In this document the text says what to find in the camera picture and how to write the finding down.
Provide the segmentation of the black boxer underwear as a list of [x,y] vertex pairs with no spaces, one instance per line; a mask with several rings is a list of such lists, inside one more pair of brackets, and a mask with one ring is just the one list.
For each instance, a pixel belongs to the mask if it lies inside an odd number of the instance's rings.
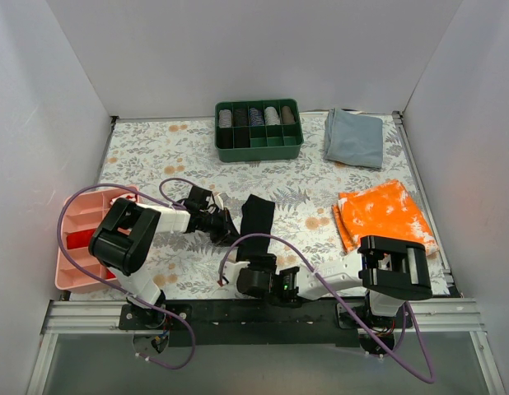
[[[274,202],[262,199],[254,194],[249,195],[241,207],[240,235],[245,236],[254,233],[270,235],[274,209]],[[251,257],[266,255],[269,243],[269,238],[264,237],[249,238],[240,242],[236,252],[236,261],[247,261]]]

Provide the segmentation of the orange white patterned cloth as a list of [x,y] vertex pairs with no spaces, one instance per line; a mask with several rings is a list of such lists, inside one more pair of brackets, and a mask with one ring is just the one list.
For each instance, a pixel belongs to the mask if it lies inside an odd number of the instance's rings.
[[340,193],[332,210],[346,253],[368,235],[420,243],[428,256],[439,250],[423,212],[397,179],[361,192]]

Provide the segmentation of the light blue cloth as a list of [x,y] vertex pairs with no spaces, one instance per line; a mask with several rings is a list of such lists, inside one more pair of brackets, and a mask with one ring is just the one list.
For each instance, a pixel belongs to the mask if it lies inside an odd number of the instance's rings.
[[383,121],[342,109],[331,109],[325,121],[326,160],[380,169],[383,164]]

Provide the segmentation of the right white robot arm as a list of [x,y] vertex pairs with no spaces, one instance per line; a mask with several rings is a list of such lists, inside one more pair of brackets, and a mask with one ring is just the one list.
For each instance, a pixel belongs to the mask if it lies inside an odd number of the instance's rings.
[[361,319],[382,327],[407,301],[428,300],[432,284],[423,244],[368,235],[341,260],[322,268],[302,264],[278,270],[271,254],[228,263],[225,278],[237,291],[269,304],[295,308],[327,294],[362,287]]

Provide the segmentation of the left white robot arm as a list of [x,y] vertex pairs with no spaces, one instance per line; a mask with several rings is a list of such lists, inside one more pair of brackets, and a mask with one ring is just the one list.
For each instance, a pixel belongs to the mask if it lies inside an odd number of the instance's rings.
[[145,268],[157,233],[208,234],[216,246],[229,247],[240,234],[230,212],[211,191],[193,186],[189,196],[169,206],[153,206],[117,197],[89,243],[89,254],[113,273],[139,307],[146,328],[159,328],[166,319],[166,297]]

